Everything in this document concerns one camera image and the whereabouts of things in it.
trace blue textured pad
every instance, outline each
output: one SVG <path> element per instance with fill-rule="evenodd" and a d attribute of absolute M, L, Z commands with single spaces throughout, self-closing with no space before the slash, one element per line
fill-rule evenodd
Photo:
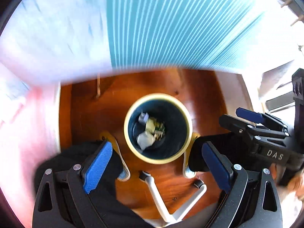
<path fill-rule="evenodd" d="M 208 143 L 204 143 L 202 147 L 202 156 L 209 167 L 218 187 L 227 193 L 231 190 L 229 182 L 229 173 L 222 165 L 217 155 L 210 148 Z"/>
<path fill-rule="evenodd" d="M 112 151 L 112 144 L 106 142 L 87 170 L 85 174 L 85 183 L 83 184 L 83 189 L 87 194 L 97 187 L 97 184 L 110 161 Z"/>
<path fill-rule="evenodd" d="M 264 122 L 264 118 L 263 118 L 261 113 L 252 112 L 252 111 L 246 110 L 246 109 L 241 108 L 241 107 L 237 108 L 237 110 L 235 111 L 235 114 L 238 117 L 244 118 L 244 119 L 246 119 L 248 121 L 251 121 L 251 122 L 255 122 L 255 123 L 263 123 Z"/>

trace yellow shoe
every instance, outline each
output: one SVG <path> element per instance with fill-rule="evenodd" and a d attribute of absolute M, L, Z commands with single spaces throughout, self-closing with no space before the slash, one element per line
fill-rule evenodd
<path fill-rule="evenodd" d="M 199 133 L 193 132 L 191 136 L 191 141 L 186 151 L 184 152 L 184 163 L 183 163 L 183 175 L 185 178 L 194 178 L 196 176 L 196 171 L 190 170 L 188 166 L 189 155 L 193 146 L 194 141 L 200 137 Z"/>
<path fill-rule="evenodd" d="M 120 153 L 119 146 L 118 146 L 118 143 L 117 143 L 115 137 L 114 137 L 112 134 L 110 134 L 109 131 L 102 131 L 102 132 L 100 133 L 100 135 L 99 135 L 99 138 L 100 138 L 101 140 L 105 140 L 105 139 L 106 139 L 107 141 L 111 142 L 113 149 L 115 150 L 115 152 L 118 153 L 118 155 L 119 155 L 120 158 L 121 158 L 121 162 L 123 163 L 123 169 L 124 169 L 124 170 L 123 170 L 122 173 L 118 176 L 117 179 L 118 179 L 119 181 L 121 181 L 121 182 L 125 182 L 125 181 L 129 180 L 131 174 L 130 174 L 130 171 L 129 171 L 128 167 L 127 167 L 127 164 L 125 163 L 125 161 L 124 161 L 124 159 L 123 159 L 123 157 L 122 157 L 122 155 L 121 155 L 121 153 Z"/>

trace metal rivet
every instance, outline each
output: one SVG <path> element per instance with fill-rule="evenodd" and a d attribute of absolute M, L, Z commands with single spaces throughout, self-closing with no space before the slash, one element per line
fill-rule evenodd
<path fill-rule="evenodd" d="M 46 171 L 45 171 L 45 174 L 46 175 L 50 175 L 52 173 L 52 169 L 47 169 Z"/>
<path fill-rule="evenodd" d="M 74 170 L 79 170 L 81 168 L 81 165 L 80 164 L 76 164 L 73 166 L 73 169 Z"/>
<path fill-rule="evenodd" d="M 239 164 L 235 164 L 233 166 L 233 168 L 236 169 L 236 170 L 241 170 L 242 169 L 242 167 Z"/>
<path fill-rule="evenodd" d="M 267 174 L 267 175 L 270 174 L 270 171 L 269 171 L 268 169 L 266 169 L 266 168 L 263 169 L 263 172 L 264 172 L 265 174 Z"/>

